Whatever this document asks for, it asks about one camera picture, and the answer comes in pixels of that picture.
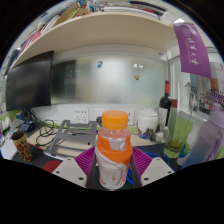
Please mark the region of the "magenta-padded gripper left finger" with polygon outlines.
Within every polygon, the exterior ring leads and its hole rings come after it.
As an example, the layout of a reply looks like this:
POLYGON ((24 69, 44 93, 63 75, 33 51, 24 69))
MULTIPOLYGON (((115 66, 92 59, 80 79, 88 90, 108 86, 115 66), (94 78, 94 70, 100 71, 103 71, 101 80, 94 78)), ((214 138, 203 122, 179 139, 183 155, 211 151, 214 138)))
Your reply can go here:
POLYGON ((76 158, 67 157, 53 174, 78 186, 95 188, 97 185, 95 148, 84 151, 76 158))

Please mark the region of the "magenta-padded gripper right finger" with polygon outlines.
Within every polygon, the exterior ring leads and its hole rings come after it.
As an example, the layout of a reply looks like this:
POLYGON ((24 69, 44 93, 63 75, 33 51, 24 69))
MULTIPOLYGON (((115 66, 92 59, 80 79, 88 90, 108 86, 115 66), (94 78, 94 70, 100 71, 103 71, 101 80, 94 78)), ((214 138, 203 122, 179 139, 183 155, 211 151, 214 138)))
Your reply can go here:
POLYGON ((152 158, 137 148, 133 148, 130 166, 135 188, 143 187, 173 173, 162 158, 152 158))

